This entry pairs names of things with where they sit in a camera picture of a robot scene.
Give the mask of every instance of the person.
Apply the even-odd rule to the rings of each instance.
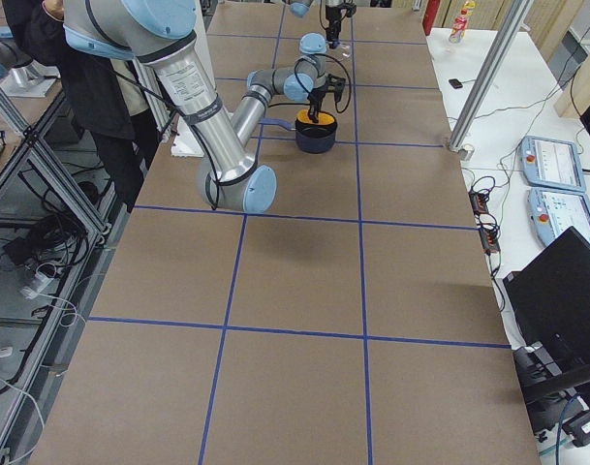
[[[17,46],[38,62],[58,68],[79,125],[92,135],[117,197],[131,211],[143,183],[141,159],[150,168],[159,134],[141,91],[114,73],[133,78],[128,63],[68,46],[63,0],[2,0],[2,6]]]

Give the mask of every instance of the black monitor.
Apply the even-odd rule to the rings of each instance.
[[[527,344],[542,342],[562,372],[590,363],[590,243],[575,228],[505,287]],[[590,383],[575,389],[590,407]]]

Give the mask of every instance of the person's hand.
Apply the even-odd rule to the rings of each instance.
[[[64,0],[44,0],[43,8],[54,18],[64,20]]]

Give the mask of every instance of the black jacket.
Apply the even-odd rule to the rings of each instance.
[[[42,0],[2,0],[17,46],[38,62],[56,66],[79,124],[89,131],[120,139],[134,138],[111,62],[70,48],[62,22],[51,18]]]

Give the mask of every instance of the black pants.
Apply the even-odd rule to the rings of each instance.
[[[113,181],[116,195],[127,205],[127,211],[131,211],[136,204],[143,184],[141,160],[150,168],[159,146],[157,124],[149,109],[132,116],[131,121],[136,133],[134,140],[117,139],[91,132],[97,155]]]

